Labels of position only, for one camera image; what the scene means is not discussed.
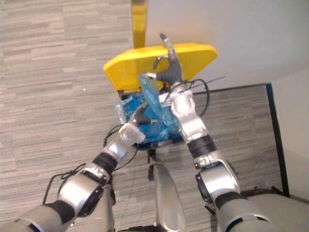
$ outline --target yellow object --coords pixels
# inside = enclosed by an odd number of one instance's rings
[[[217,51],[211,45],[200,43],[175,43],[183,70],[184,80],[190,80],[206,65],[217,57]],[[156,57],[167,55],[164,46],[143,47],[128,50],[108,61],[103,69],[116,91],[138,91],[140,83],[138,74],[143,72],[160,72],[169,66],[167,60],[161,60],[157,69],[153,70]],[[159,89],[163,83],[158,81]]]
[[[145,47],[147,1],[132,0],[131,4],[133,45],[134,48]]]

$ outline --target gray carpet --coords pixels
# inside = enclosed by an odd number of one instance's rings
[[[49,178],[92,160],[118,124],[119,101],[102,65],[132,47],[128,0],[1,2],[0,219],[41,204]],[[204,104],[196,96],[197,110]],[[203,117],[216,145],[239,172],[241,189],[281,189],[274,133],[263,86],[216,92]],[[215,225],[196,188],[185,145],[158,149],[176,182],[187,231]],[[133,150],[124,162],[130,158]],[[155,221],[146,153],[114,175],[116,229]],[[48,201],[56,197],[60,180]],[[83,219],[69,231],[82,231]]]

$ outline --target robotic hand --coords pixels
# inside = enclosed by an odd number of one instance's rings
[[[236,174],[216,149],[203,121],[195,111],[193,93],[186,88],[177,54],[169,39],[160,34],[166,43],[170,66],[161,73],[147,72],[148,78],[170,83],[171,111],[176,116],[183,140],[194,158],[197,186],[206,208],[216,214],[221,231],[278,231],[267,216],[253,203],[240,195]]]
[[[133,144],[144,140],[145,135],[138,126],[155,123],[143,115],[145,106],[142,104],[136,110],[129,122],[120,128],[116,138],[91,163],[65,183],[55,202],[26,212],[14,222],[4,224],[0,231],[64,232],[77,217],[91,214],[119,160]]]

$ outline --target yellow pole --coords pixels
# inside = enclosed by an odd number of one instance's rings
[[[145,47],[147,0],[131,0],[133,46]]]

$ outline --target yellow tray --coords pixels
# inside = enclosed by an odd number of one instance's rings
[[[206,65],[217,57],[217,51],[211,45],[200,43],[175,43],[174,48],[183,70],[185,80],[190,80]],[[169,66],[167,60],[161,60],[153,70],[156,57],[167,55],[164,46],[143,47],[128,50],[108,61],[103,69],[116,91],[138,91],[140,83],[138,74],[143,72],[160,72]],[[159,89],[163,83],[158,81]]]

